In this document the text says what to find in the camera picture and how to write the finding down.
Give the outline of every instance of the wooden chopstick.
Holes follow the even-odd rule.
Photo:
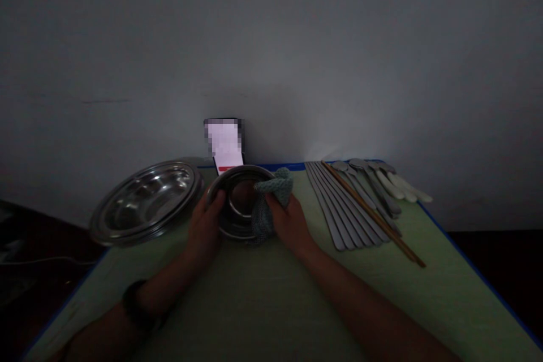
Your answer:
[[[405,255],[411,260],[417,263],[420,267],[425,268],[426,263],[424,263],[416,253],[411,250],[411,248],[398,236],[396,232],[382,219],[374,210],[372,210],[368,204],[358,195],[349,184],[334,171],[334,169],[325,161],[321,161],[329,173],[341,184],[341,186],[349,193],[351,196],[360,204],[362,208],[372,217],[372,219],[383,229],[386,235],[392,239],[392,241],[400,248],[400,250],[405,253]]]

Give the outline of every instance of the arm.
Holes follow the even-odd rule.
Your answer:
[[[286,209],[270,194],[266,200],[277,235],[303,263],[372,360],[459,361],[428,331],[317,246],[294,195]]]
[[[219,244],[218,213],[225,201],[219,191],[205,210],[205,197],[196,205],[188,231],[187,247],[136,293],[138,305],[152,317],[164,315],[209,265]],[[85,327],[51,361],[120,361],[132,354],[147,334],[126,316],[121,303]]]

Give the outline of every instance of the hand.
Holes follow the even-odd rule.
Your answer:
[[[273,215],[273,227],[277,236],[295,256],[300,256],[302,252],[317,245],[307,229],[300,201],[294,195],[290,195],[285,209],[271,193],[266,194],[266,202]]]
[[[215,200],[206,210],[207,195],[208,190],[204,192],[192,212],[187,247],[183,252],[183,256],[196,268],[197,272],[202,271],[211,263],[220,244],[219,213],[225,203],[226,194],[224,191],[218,191]]]

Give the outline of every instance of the steel bowl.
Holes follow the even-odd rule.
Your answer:
[[[219,216],[219,229],[224,236],[241,241],[255,238],[251,228],[256,199],[254,184],[273,178],[275,176],[262,167],[243,165],[229,169],[215,179],[209,187],[206,207],[211,205],[220,189],[226,192],[225,205]]]
[[[100,202],[90,221],[90,235],[104,245],[132,245],[160,236],[203,184],[196,168],[177,160],[138,171]]]

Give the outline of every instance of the blue table edge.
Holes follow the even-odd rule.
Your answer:
[[[287,167],[290,171],[304,171],[305,170],[305,163],[299,162],[299,163],[289,163],[289,164],[262,164],[259,165],[260,167],[263,167],[267,169],[268,171],[277,171],[281,167]],[[198,168],[201,169],[207,169],[207,168],[215,168],[215,166],[199,166]],[[490,291],[496,296],[496,298],[499,300],[500,303],[505,307],[507,311],[509,311],[509,314],[512,315],[512,317],[517,321],[517,323],[522,327],[522,329],[528,334],[528,336],[532,339],[532,341],[535,342],[537,347],[543,352],[543,344],[539,340],[539,338],[536,337],[536,335],[532,332],[532,330],[520,319],[520,317],[515,313],[515,311],[509,306],[509,304],[505,301],[505,299],[500,295],[499,292],[496,291],[496,289],[490,284],[490,282],[483,276],[483,274],[479,271],[477,267],[473,264],[473,262],[469,259],[469,257],[466,256],[466,254],[458,247],[458,245],[454,242],[454,240],[451,239],[449,234],[441,227],[441,225],[436,221],[436,219],[432,216],[432,214],[426,209],[426,207],[420,202],[417,202],[418,205],[423,209],[424,213],[432,220],[434,225],[440,230],[441,233],[444,234],[444,236],[447,238],[449,243],[456,249],[456,251],[464,258],[466,263],[470,265],[470,267],[473,269],[473,271],[479,276],[479,278],[482,280],[483,283],[490,289]],[[89,269],[89,271],[86,273],[85,276],[81,279],[79,284],[74,288],[73,292],[69,295],[69,297],[66,299],[66,301],[62,304],[62,306],[55,312],[55,314],[51,317],[49,322],[40,330],[38,335],[35,337],[35,339],[32,341],[32,343],[27,347],[27,349],[24,351],[21,361],[23,361],[28,353],[31,351],[31,349],[36,345],[36,343],[40,340],[42,335],[47,331],[47,329],[51,326],[51,324],[57,319],[57,317],[60,315],[60,313],[64,310],[64,308],[68,305],[70,300],[74,297],[74,295],[77,293],[79,288],[83,285],[83,283],[87,280],[87,278],[91,275],[91,273],[94,271],[96,266],[102,261],[102,259],[106,256],[106,254],[109,252],[110,248],[107,248],[104,250],[102,255],[98,258],[96,263],[92,266],[92,268]]]

